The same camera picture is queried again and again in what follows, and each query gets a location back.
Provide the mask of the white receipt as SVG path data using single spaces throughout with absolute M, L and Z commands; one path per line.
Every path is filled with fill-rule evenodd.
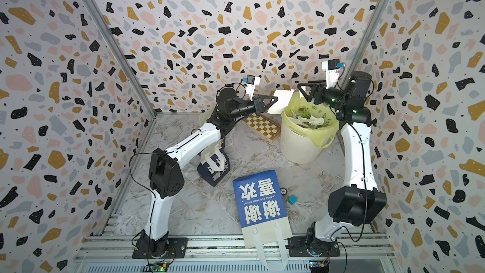
M 277 107 L 279 108 L 279 112 L 277 114 L 270 114 L 270 115 L 280 115 L 283 110 L 289 105 L 290 100 L 294 94 L 294 90 L 276 90 L 273 96 L 278 97 Z

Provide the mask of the blue white bag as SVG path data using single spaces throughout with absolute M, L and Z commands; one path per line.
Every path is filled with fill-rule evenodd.
M 274 170 L 235 179 L 233 182 L 245 248 L 254 248 L 267 269 L 285 270 L 289 263 L 286 240 L 293 237 L 281 187 Z M 269 264 L 263 246 L 274 243 L 279 262 Z
M 203 126 L 207 120 L 212 116 L 212 113 L 214 112 L 214 107 L 208 109 L 207 111 L 203 112 L 201 115 L 198 116 L 198 120 L 200 122 L 200 126 Z

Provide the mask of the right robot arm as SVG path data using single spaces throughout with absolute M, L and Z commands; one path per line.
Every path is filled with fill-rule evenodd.
M 332 87 L 328 81 L 298 84 L 298 90 L 313 104 L 327 105 L 339 122 L 344 142 L 345 179 L 342 188 L 328 199 L 327 215 L 314 222 L 307 231 L 302 248 L 314 257 L 338 255 L 336 238 L 350 227 L 364 228 L 386 206 L 387 198 L 380 192 L 371 162 L 371 112 L 365 106 L 373 93 L 369 73 L 353 71 L 345 88 Z

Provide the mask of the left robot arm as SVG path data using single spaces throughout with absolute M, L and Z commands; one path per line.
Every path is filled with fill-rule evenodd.
M 277 101 L 277 96 L 256 96 L 244 100 L 238 97 L 233 87 L 223 87 L 217 94 L 213 111 L 201 127 L 167 150 L 156 149 L 150 153 L 150 184 L 146 189 L 152 199 L 147 224 L 135 236 L 133 259 L 151 261 L 184 257 L 182 246 L 187 239 L 170 240 L 168 227 L 174 197 L 184 186 L 183 168 L 199 155 L 203 164 L 209 167 L 204 179 L 217 184 L 213 175 L 224 177 L 230 170 L 224 153 L 227 134 L 238 121 L 267 112 Z

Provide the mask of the wooden chess board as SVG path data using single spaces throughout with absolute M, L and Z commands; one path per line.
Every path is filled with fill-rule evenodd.
M 281 133 L 281 126 L 263 115 L 250 115 L 242 123 L 269 142 L 274 142 Z

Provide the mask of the yellow-green bin liner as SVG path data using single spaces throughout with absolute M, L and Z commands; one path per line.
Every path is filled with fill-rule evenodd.
M 319 148 L 327 148 L 339 130 L 339 122 L 329 106 L 308 102 L 294 92 L 282 112 L 282 122 L 293 133 L 310 139 Z

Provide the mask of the white trash bin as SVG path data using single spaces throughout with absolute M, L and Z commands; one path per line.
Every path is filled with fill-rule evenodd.
M 282 122 L 280 150 L 293 163 L 308 164 L 317 159 L 323 149 L 316 147 L 310 139 L 301 137 L 286 127 Z

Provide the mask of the front navy bag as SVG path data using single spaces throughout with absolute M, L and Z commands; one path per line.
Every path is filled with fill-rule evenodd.
M 227 154 L 221 141 L 209 145 L 200 153 L 200 163 L 197 167 L 199 176 L 212 187 L 225 177 L 231 170 Z

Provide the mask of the small teal block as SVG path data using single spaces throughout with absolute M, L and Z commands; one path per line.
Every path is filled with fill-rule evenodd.
M 297 202 L 297 198 L 294 195 L 292 195 L 292 196 L 289 197 L 288 202 L 291 205 L 294 205 Z

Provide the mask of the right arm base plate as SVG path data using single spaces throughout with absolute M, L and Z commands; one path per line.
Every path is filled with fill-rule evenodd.
M 341 255 L 336 243 L 309 240 L 305 236 L 289 238 L 286 247 L 291 257 L 339 257 Z

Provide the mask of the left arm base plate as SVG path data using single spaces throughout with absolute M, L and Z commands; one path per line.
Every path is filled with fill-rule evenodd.
M 188 238 L 161 238 L 158 241 L 137 239 L 132 259 L 173 260 L 183 259 L 188 246 Z

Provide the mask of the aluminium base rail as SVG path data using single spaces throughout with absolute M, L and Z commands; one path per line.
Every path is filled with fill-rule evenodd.
M 400 272 L 387 237 L 368 233 L 359 242 L 338 238 L 330 252 L 311 256 L 302 237 L 262 250 L 246 248 L 240 235 L 182 235 L 156 259 L 135 259 L 132 236 L 88 237 L 72 272 Z

